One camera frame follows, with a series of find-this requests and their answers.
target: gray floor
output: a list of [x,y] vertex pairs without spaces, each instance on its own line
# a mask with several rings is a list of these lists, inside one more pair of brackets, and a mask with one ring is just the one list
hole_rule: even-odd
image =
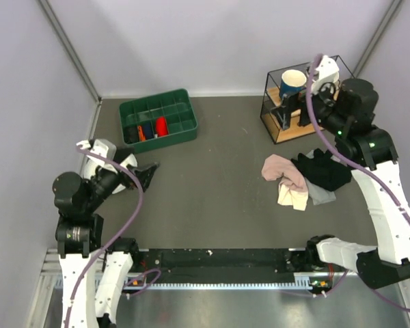
[[[122,144],[118,106],[103,100],[94,136]],[[337,201],[305,212],[276,204],[277,182],[261,168],[270,154],[291,158],[321,147],[310,135],[274,145],[260,121],[261,97],[193,98],[197,139],[138,154],[139,164],[161,163],[143,209],[127,230],[143,248],[303,247],[317,234],[373,245],[374,228],[356,182],[336,192]],[[104,242],[131,215],[137,193],[111,196],[98,211]]]
[[[402,304],[397,286],[382,293]],[[59,328],[62,291],[55,290],[44,328]],[[117,310],[118,328],[285,327],[407,328],[409,317],[380,301],[358,277],[347,277],[326,299],[283,295],[276,290],[150,290]]]

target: blue mug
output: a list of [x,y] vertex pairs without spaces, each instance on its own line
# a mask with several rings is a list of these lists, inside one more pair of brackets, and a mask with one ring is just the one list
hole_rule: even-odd
[[300,70],[287,70],[282,73],[281,86],[279,87],[279,97],[284,94],[300,92],[305,88],[307,77]]

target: cable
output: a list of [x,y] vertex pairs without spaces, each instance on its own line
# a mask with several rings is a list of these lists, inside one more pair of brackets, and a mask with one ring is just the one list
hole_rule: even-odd
[[334,268],[333,268],[333,265],[331,263],[328,263],[328,269],[329,269],[329,281],[333,282]]
[[[352,160],[346,158],[342,154],[340,154],[335,147],[333,147],[327,140],[327,138],[323,135],[323,133],[320,131],[319,125],[316,120],[316,115],[314,114],[314,109],[313,109],[313,102],[312,102],[312,94],[311,94],[311,89],[312,89],[312,84],[313,84],[313,77],[314,77],[314,71],[316,68],[319,66],[320,61],[322,60],[323,54],[319,53],[315,58],[314,61],[312,62],[310,66],[310,75],[308,77],[307,81],[307,92],[305,93],[305,99],[307,103],[307,110],[308,110],[308,116],[310,117],[310,122],[313,125],[314,130],[316,131],[317,135],[320,137],[320,140],[326,145],[327,149],[336,157],[338,157],[341,161],[345,162],[347,165],[350,167],[353,167],[354,169],[358,169],[359,171],[365,173],[372,179],[378,182],[378,184],[384,189],[384,191],[390,196],[392,201],[397,205],[399,211],[403,215],[404,219],[407,221],[407,223],[410,225],[410,215],[407,213],[407,211],[402,207],[400,201],[398,198],[396,198],[395,194],[393,193],[392,190],[375,174],[373,174],[371,171],[365,169],[361,165],[357,164],[356,162],[353,162]],[[379,292],[376,290],[371,289],[373,293],[380,297],[382,300],[386,301],[388,304],[393,305],[394,307],[401,309],[406,312],[410,312],[410,309],[407,309],[405,307],[402,307],[393,301],[390,301],[389,299],[386,299],[383,295],[381,295]]]
[[343,275],[339,278],[339,280],[337,281],[337,283],[331,287],[330,290],[328,290],[325,294],[301,294],[298,292],[288,292],[286,290],[278,290],[279,292],[286,294],[286,295],[292,295],[292,296],[301,296],[301,297],[307,297],[307,298],[316,298],[317,296],[328,296],[330,295],[333,290],[336,290],[336,288],[338,288],[341,284],[343,284],[344,278],[348,275],[348,270],[345,270],[345,272],[343,272]]
[[160,269],[153,268],[153,269],[144,271],[141,275],[138,275],[137,277],[134,277],[133,279],[129,280],[129,281],[123,286],[123,288],[129,286],[130,284],[133,284],[133,282],[136,282],[137,280],[139,280],[139,279],[141,279],[141,278],[143,278],[143,277],[147,277],[147,275],[148,275],[149,273],[153,273],[153,272],[156,272],[156,277],[153,278],[153,280],[152,280],[149,284],[146,284],[146,286],[144,286],[142,289],[138,290],[137,292],[134,292],[131,296],[137,296],[137,295],[139,295],[139,294],[142,294],[142,293],[145,292],[147,289],[149,289],[149,287],[151,287],[151,285],[153,285],[153,284],[155,283],[155,281],[158,280],[158,278],[160,278],[160,276],[161,276],[161,270],[160,270]]
[[137,207],[135,208],[134,213],[131,215],[131,217],[128,219],[128,221],[126,221],[126,223],[123,225],[123,227],[121,227],[120,230],[118,230],[118,232],[111,239],[109,239],[109,241],[102,248],[100,248],[94,256],[91,257],[90,261],[88,261],[87,265],[85,265],[85,267],[83,268],[82,273],[78,277],[78,279],[76,281],[76,284],[74,285],[73,290],[71,292],[70,306],[67,308],[66,318],[65,318],[65,321],[64,321],[64,327],[65,328],[69,327],[74,298],[76,297],[77,289],[79,288],[79,285],[81,284],[81,281],[82,281],[83,277],[88,272],[90,267],[95,263],[95,261],[97,261],[98,257],[100,255],[102,255],[108,249],[108,247],[111,246],[114,243],[114,241],[116,241],[123,234],[123,232],[131,225],[131,223],[135,220],[135,218],[138,215],[138,212],[141,209],[141,206],[143,205],[143,197],[144,197],[143,187],[141,186],[138,178],[134,174],[129,172],[129,170],[127,170],[125,167],[122,167],[120,164],[118,164],[114,161],[111,161],[109,159],[106,159],[105,157],[101,157],[97,154],[93,154],[90,151],[88,151],[86,149],[83,149],[79,146],[77,146],[76,149],[77,149],[77,152],[80,152],[81,154],[84,154],[84,155],[87,155],[87,156],[90,156],[90,157],[94,157],[95,159],[100,159],[101,161],[104,161],[105,163],[111,164],[117,170],[125,173],[129,178],[132,179],[132,181],[137,186],[139,197],[138,197]]

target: metal frame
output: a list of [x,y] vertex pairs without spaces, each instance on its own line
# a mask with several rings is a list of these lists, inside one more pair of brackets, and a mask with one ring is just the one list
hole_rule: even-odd
[[[102,273],[103,260],[97,260],[96,274]],[[35,297],[33,298],[32,307],[29,313],[29,318],[25,324],[25,328],[42,328],[44,327],[47,318],[47,312],[51,302],[53,290],[55,289],[58,280],[61,279],[61,267],[56,249],[49,249],[42,266],[40,279],[36,288]],[[305,277],[324,277],[328,273],[322,272],[307,272],[294,273],[295,279],[303,279]],[[340,276],[342,273],[335,273],[335,276]],[[350,272],[348,275],[356,276],[356,273]],[[405,305],[410,308],[410,279],[399,283],[401,295]]]
[[353,74],[358,77],[362,72],[363,68],[366,66],[370,56],[375,50],[375,47],[383,37],[384,33],[386,32],[387,28],[393,21],[393,18],[399,13],[399,9],[403,3],[403,0],[393,0],[390,4],[387,12],[385,13],[383,19],[380,22],[380,25],[375,30],[374,35],[370,39],[365,51],[361,55],[357,65],[354,68]]
[[74,67],[76,68],[77,73],[82,79],[82,82],[85,84],[86,88],[88,89],[88,92],[92,95],[94,100],[99,103],[102,98],[97,92],[96,87],[94,87],[94,84],[92,83],[87,71],[83,67],[82,61],[79,59],[79,56],[77,55],[73,45],[68,39],[66,32],[62,28],[61,23],[57,19],[56,14],[53,11],[53,8],[51,7],[49,1],[48,0],[37,0],[37,2],[40,5],[44,14],[46,15],[47,20],[50,22],[51,27],[53,28],[53,31],[55,32],[56,36],[59,38],[60,43],[62,44],[65,52],[70,58],[70,61],[73,63]]
[[[96,104],[96,110],[93,113],[93,116],[91,118],[91,125],[90,128],[87,132],[87,138],[85,140],[89,140],[93,137],[94,135],[94,131],[96,130],[96,125],[97,125],[97,120],[98,120],[98,116],[100,114],[100,108],[102,107],[102,100],[99,101]],[[79,174],[83,175],[83,170],[85,169],[85,164],[87,163],[87,157],[86,156],[82,156],[81,158],[81,164],[79,166]]]

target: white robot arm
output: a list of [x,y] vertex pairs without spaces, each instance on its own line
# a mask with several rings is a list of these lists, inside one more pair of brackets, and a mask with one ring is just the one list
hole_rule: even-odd
[[315,75],[318,78],[312,84],[312,104],[318,125],[336,136],[340,154],[381,179],[399,200],[401,208],[377,181],[355,169],[352,175],[366,199],[378,245],[358,245],[321,236],[310,240],[307,249],[312,248],[316,253],[314,257],[320,262],[355,271],[373,289],[408,279],[410,225],[402,212],[410,213],[410,209],[402,191],[398,155],[392,138],[372,123],[378,94],[373,85],[363,79],[347,79],[341,82],[337,99],[334,99],[338,67],[327,56],[322,57]]
[[[78,147],[110,159],[134,173],[145,191],[157,167],[157,163],[138,168],[137,159],[130,148],[117,149],[104,139],[85,140]],[[73,288],[84,268],[99,252],[103,218],[94,211],[120,185],[133,189],[135,184],[117,169],[88,156],[96,163],[95,172],[82,178],[74,172],[59,175],[53,183],[55,205],[59,209],[59,222],[55,238],[58,244],[59,263],[63,279],[62,327],[108,328],[115,327],[117,305],[127,274],[140,252],[133,238],[119,238],[108,248],[105,271],[96,292],[94,265],[83,276],[70,304]]]

